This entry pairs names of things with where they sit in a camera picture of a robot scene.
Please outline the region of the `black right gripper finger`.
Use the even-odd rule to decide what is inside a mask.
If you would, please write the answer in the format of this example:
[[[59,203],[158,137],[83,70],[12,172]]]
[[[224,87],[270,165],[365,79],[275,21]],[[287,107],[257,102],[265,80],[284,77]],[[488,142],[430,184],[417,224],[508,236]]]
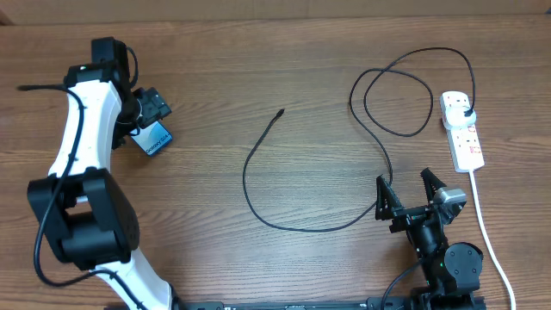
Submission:
[[[425,168],[420,172],[420,176],[424,182],[424,189],[428,202],[433,202],[436,192],[440,188],[446,187],[446,184],[442,182],[429,168]]]
[[[398,196],[396,196],[391,185],[383,176],[376,178],[376,190],[376,215],[395,215],[396,212],[404,209]]]

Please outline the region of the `blue Samsung Galaxy smartphone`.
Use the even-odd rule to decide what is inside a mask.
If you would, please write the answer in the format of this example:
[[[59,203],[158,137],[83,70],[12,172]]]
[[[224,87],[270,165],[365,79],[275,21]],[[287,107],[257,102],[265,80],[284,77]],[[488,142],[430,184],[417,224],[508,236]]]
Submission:
[[[156,121],[145,129],[134,129],[130,136],[150,157],[156,155],[172,141],[172,135],[161,121]]]

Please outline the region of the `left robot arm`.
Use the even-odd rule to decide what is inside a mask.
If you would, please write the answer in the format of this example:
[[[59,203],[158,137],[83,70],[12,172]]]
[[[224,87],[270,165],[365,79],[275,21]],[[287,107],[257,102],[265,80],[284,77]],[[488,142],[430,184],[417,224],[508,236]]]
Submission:
[[[139,221],[110,173],[111,153],[131,137],[153,155],[172,139],[161,124],[171,109],[154,88],[137,87],[135,52],[113,37],[91,42],[91,61],[50,85],[68,99],[59,153],[47,176],[28,185],[39,222],[33,264],[62,288],[97,276],[128,309],[183,309],[139,248]]]

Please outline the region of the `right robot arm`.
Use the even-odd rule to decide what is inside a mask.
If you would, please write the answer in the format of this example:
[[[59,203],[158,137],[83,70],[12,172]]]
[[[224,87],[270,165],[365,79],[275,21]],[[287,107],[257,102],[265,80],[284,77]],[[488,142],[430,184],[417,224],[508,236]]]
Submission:
[[[384,177],[376,178],[375,218],[389,220],[391,233],[404,232],[418,261],[398,275],[381,298],[367,299],[369,309],[481,310],[486,308],[480,289],[482,250],[468,242],[450,244],[444,227],[460,214],[467,203],[466,193],[447,186],[428,168],[421,171],[427,203],[406,208]],[[392,297],[395,285],[420,268],[426,285],[413,288],[406,297]]]

